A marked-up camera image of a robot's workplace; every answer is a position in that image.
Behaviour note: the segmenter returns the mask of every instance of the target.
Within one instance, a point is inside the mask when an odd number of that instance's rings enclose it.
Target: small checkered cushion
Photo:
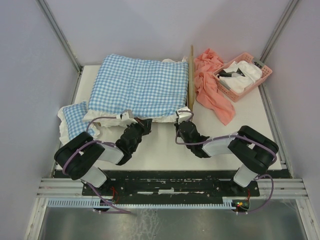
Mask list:
[[[89,122],[83,122],[82,119],[86,115],[87,111],[88,109],[87,109],[86,101],[83,101],[78,104],[65,106],[62,108],[62,112],[63,112],[62,117],[64,119],[61,119],[61,120],[65,120],[66,122],[69,141],[74,139],[80,133],[86,131]],[[96,128],[94,128],[92,124],[88,132],[91,136],[94,136],[96,135],[95,130]]]
[[[97,74],[89,110],[121,114],[131,109],[135,117],[174,115],[187,99],[187,62],[161,62],[107,56]]]

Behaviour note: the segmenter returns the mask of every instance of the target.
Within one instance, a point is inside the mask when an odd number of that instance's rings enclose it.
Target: plastic basket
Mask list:
[[[253,63],[257,67],[259,67],[262,70],[262,76],[261,76],[261,78],[259,80],[257,80],[255,82],[255,84],[246,87],[245,90],[243,91],[243,93],[238,94],[238,93],[235,93],[234,91],[232,91],[232,89],[228,89],[227,87],[222,85],[220,83],[219,78],[217,77],[217,74],[221,70],[228,68],[234,61],[236,61],[238,63],[238,62],[243,61],[243,60],[248,62],[248,63]],[[221,90],[225,95],[228,96],[228,98],[230,98],[233,102],[236,103],[237,101],[242,99],[246,94],[251,92],[254,88],[256,88],[257,86],[262,84],[267,79],[267,77],[270,76],[271,73],[272,73],[272,70],[269,67],[267,67],[264,63],[262,63],[260,60],[256,59],[255,57],[251,56],[249,53],[244,52],[240,56],[236,57],[232,61],[228,62],[227,64],[223,65],[221,68],[216,70],[213,73],[213,77],[214,77],[215,82],[216,82],[216,84],[218,86],[218,89]]]

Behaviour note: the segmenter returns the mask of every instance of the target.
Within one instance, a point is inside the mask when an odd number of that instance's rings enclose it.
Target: gray floor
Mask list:
[[[254,208],[262,202],[252,200]],[[132,209],[98,214],[48,208],[40,240],[307,240],[294,200],[274,200],[256,213],[231,210]]]

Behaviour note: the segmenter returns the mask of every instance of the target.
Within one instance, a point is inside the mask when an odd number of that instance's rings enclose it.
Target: pillow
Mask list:
[[[141,60],[111,54],[98,71],[83,120],[114,117],[130,109],[135,117],[174,122],[176,111],[186,105],[188,80],[187,62]],[[117,119],[97,122],[105,127],[120,123]]]
[[[86,101],[64,106],[58,111],[58,117],[61,119],[61,124],[59,126],[60,141],[63,145],[67,144],[80,133],[86,131],[89,121],[84,122],[83,118],[87,112],[88,108]],[[100,133],[94,124],[90,125],[88,132],[93,138],[96,138]]]

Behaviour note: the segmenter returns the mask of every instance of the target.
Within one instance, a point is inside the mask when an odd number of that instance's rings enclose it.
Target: blue and white checkered cloth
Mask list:
[[[135,117],[175,114],[187,100],[187,62],[107,56],[95,79],[88,108],[108,114],[131,109]]]
[[[86,131],[89,122],[82,121],[88,111],[86,101],[66,106],[62,111],[68,127],[69,140],[74,139],[80,133]],[[89,134],[93,136],[95,134],[95,131],[90,128]]]

